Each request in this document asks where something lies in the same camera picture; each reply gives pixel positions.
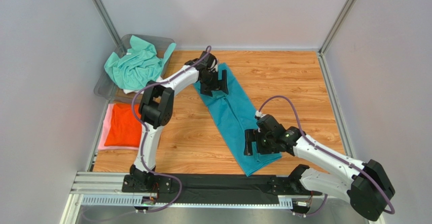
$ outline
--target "orange cloth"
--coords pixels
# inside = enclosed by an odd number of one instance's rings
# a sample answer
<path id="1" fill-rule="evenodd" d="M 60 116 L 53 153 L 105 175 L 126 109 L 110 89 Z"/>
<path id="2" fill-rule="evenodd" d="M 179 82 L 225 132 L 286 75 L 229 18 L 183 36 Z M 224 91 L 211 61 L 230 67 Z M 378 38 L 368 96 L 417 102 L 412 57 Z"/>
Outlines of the orange cloth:
<path id="1" fill-rule="evenodd" d="M 136 104 L 134 108 L 139 116 L 138 107 L 139 104 Z M 141 132 L 141 123 L 133 116 L 130 104 L 114 104 L 105 146 L 139 147 Z"/>

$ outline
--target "teal cloth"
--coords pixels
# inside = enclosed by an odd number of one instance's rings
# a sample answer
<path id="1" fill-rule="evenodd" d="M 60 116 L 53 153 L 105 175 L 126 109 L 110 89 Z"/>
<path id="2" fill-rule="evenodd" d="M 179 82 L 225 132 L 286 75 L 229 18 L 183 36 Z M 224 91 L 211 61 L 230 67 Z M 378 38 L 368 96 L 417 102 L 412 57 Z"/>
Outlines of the teal cloth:
<path id="1" fill-rule="evenodd" d="M 258 129 L 255 119 L 255 107 L 249 100 L 243 88 L 232 74 L 227 64 L 219 64 L 219 78 L 222 70 L 227 70 L 227 83 L 229 95 L 222 91 L 214 91 L 213 97 L 201 95 L 200 83 L 194 84 L 204 104 L 214 120 L 219 132 L 225 140 L 228 148 L 233 154 L 246 176 L 278 160 L 282 156 L 278 154 L 261 155 L 257 153 L 257 145 L 253 143 L 253 155 L 245 156 L 244 131 L 245 129 Z"/>
<path id="2" fill-rule="evenodd" d="M 136 36 L 130 38 L 131 48 L 122 58 L 112 53 L 105 63 L 105 71 L 121 89 L 140 90 L 147 82 L 161 75 L 163 67 L 175 49 L 175 43 L 168 46 L 163 59 L 158 58 L 153 44 Z"/>

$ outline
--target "pink cloth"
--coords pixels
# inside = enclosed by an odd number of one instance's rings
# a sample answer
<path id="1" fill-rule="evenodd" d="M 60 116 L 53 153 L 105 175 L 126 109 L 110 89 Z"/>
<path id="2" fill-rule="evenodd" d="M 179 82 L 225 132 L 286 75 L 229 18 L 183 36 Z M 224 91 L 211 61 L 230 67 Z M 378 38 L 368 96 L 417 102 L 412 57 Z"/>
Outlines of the pink cloth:
<path id="1" fill-rule="evenodd" d="M 103 119 L 102 125 L 102 133 L 100 134 L 99 145 L 97 146 L 98 151 L 106 151 L 106 150 L 137 150 L 137 147 L 128 147 L 128 146 L 105 146 L 106 138 L 110 132 L 111 128 L 111 116 L 113 114 L 113 106 L 114 104 L 108 104 L 108 108 L 106 109 L 105 118 Z"/>

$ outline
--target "wooden table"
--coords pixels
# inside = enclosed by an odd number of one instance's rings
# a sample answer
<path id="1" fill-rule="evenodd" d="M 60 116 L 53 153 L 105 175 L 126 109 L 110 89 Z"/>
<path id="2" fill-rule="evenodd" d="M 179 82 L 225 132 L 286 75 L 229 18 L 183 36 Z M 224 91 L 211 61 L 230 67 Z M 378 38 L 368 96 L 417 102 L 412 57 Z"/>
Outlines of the wooden table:
<path id="1" fill-rule="evenodd" d="M 166 77 L 201 51 L 176 51 Z M 315 52 L 213 51 L 227 63 L 256 108 L 273 95 L 292 100 L 303 129 L 319 142 L 344 153 Z M 275 99 L 263 110 L 286 128 L 297 126 L 290 105 Z M 93 171 L 128 172 L 137 151 L 100 151 Z M 289 174 L 299 164 L 315 165 L 287 153 L 255 174 Z M 243 174 L 192 86 L 174 99 L 156 154 L 156 170 L 165 173 Z"/>

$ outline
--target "gray plastic bin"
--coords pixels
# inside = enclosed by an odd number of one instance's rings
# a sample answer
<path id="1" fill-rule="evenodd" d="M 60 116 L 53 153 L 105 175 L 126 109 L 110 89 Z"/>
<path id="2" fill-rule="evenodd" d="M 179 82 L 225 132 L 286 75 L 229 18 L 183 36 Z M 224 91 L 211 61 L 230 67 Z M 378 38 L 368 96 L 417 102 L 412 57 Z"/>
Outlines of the gray plastic bin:
<path id="1" fill-rule="evenodd" d="M 117 53 L 117 55 L 120 58 L 126 54 L 129 48 L 131 48 L 129 42 L 130 42 L 130 38 L 133 35 L 155 45 L 156 51 L 158 51 L 158 54 L 161 54 L 158 56 L 162 56 L 162 57 L 165 51 L 167 50 L 168 46 L 174 42 L 173 39 L 169 39 L 169 38 L 159 38 L 157 36 L 128 34 L 122 37 L 121 43 L 114 50 L 114 52 Z M 170 60 L 171 57 L 169 57 L 167 62 L 165 63 L 161 76 L 165 75 Z M 103 71 L 102 76 L 99 78 L 99 80 L 96 83 L 96 86 L 94 87 L 94 94 L 97 96 L 104 97 L 107 100 L 116 100 L 124 103 L 131 103 L 132 102 L 131 96 L 134 95 L 134 93 L 124 95 L 124 93 L 117 93 L 118 89 L 119 87 L 116 84 L 114 84 L 114 82 L 111 80 L 108 74 L 105 71 Z"/>

